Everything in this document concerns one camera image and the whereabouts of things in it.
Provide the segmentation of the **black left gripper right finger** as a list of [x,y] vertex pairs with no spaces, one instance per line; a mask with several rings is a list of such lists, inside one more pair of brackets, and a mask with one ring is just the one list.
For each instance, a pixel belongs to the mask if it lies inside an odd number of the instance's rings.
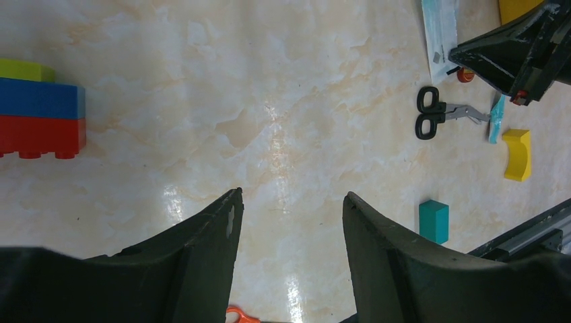
[[569,322],[570,255],[511,262],[457,252],[343,201],[356,312],[350,322]]

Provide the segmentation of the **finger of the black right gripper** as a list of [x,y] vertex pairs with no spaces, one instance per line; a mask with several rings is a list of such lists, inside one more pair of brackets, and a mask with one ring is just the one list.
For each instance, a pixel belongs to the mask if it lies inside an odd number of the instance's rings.
[[543,1],[453,48],[449,59],[516,105],[538,102],[554,82],[570,84],[570,2]]

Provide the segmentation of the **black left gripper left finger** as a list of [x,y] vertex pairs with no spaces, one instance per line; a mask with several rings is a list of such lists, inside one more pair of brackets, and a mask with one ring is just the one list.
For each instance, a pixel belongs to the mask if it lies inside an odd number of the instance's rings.
[[224,322],[243,213],[235,188],[112,256],[3,247],[1,321]]

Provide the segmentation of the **small red round cap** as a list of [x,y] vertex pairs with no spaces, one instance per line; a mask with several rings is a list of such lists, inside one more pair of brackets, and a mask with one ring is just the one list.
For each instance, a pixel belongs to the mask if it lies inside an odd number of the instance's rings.
[[461,83],[469,83],[469,82],[473,81],[474,78],[475,78],[475,73],[469,69],[461,67],[457,71],[457,79]]

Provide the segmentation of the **teal sachet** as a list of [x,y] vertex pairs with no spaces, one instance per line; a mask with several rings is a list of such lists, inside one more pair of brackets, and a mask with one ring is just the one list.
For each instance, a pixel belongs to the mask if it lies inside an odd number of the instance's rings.
[[498,137],[500,130],[502,128],[502,121],[504,118],[504,107],[505,107],[506,96],[500,92],[496,93],[493,100],[493,106],[490,110],[490,121],[489,121],[489,132],[488,132],[488,142],[490,144],[496,144],[498,142]]

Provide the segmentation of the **white printed packet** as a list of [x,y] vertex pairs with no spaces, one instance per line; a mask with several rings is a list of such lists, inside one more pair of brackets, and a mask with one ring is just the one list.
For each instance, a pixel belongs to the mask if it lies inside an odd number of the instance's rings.
[[438,85],[459,66],[450,60],[457,47],[458,1],[422,0],[422,15],[432,85]]

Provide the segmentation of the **black handled bandage shears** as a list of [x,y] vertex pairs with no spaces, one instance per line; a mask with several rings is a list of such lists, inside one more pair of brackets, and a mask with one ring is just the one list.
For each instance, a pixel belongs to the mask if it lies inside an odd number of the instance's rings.
[[425,86],[419,90],[417,110],[419,116],[415,122],[415,135],[423,141],[433,139],[438,125],[448,120],[466,117],[476,124],[490,121],[489,114],[484,114],[468,104],[449,104],[440,101],[440,92],[434,86]]

